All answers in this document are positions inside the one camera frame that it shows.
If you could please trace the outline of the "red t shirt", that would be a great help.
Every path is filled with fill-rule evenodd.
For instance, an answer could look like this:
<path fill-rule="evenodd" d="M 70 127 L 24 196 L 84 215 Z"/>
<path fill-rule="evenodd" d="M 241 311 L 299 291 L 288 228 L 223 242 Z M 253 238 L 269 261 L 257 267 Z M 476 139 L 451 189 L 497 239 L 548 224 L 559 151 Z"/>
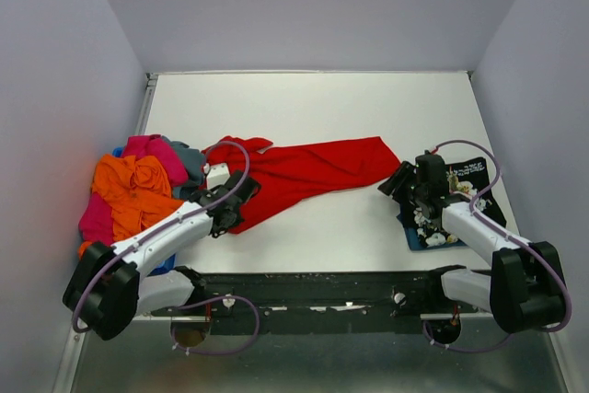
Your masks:
<path fill-rule="evenodd" d="M 248 175 L 261 184 L 259 193 L 241 210 L 244 222 L 230 230 L 234 235 L 311 197 L 388 179 L 401 165 L 378 136 L 283 147 L 261 137 L 226 136 L 222 141 L 223 145 L 205 150 L 207 162 L 227 163 L 235 172 L 245 167 L 247 152 Z"/>

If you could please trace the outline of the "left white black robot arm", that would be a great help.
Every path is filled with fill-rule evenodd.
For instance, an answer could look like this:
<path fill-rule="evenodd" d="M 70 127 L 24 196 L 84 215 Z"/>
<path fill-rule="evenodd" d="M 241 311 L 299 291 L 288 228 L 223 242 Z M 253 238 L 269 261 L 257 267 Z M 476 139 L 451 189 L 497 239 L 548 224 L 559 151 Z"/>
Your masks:
<path fill-rule="evenodd" d="M 75 329 L 92 330 L 108 341 L 142 314 L 167 307 L 185 315 L 197 313 L 204 301 L 197 273 L 180 266 L 155 274 L 156 267 L 185 247 L 240 225 L 242 206 L 260 189 L 255 179 L 238 170 L 224 184 L 196 191 L 145 231 L 110 246 L 88 246 L 63 295 Z"/>

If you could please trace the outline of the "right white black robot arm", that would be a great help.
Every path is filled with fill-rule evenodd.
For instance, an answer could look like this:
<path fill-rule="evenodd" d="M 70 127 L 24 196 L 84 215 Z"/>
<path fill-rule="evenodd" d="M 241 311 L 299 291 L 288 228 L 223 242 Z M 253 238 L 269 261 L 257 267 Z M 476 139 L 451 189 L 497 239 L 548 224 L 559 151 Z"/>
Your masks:
<path fill-rule="evenodd" d="M 431 310 L 472 305 L 491 313 L 507 333 L 566 325 L 572 303 L 556 248 L 519 237 L 486 216 L 470 183 L 440 156 L 425 152 L 402 162 L 378 189 L 399 204 L 404 224 L 456 237 L 491 267 L 487 273 L 461 266 L 433 270 L 433 283 L 423 289 Z"/>

